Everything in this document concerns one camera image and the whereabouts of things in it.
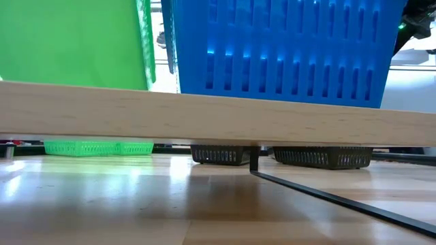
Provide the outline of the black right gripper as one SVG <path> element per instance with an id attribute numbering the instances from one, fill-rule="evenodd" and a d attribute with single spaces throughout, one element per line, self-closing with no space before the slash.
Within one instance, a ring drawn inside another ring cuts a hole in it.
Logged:
<path id="1" fill-rule="evenodd" d="M 408 29 L 400 29 L 393 54 L 396 54 L 413 36 L 424 39 L 431 36 L 430 24 L 435 20 L 435 0 L 408 0 L 403 10 L 403 22 Z"/>

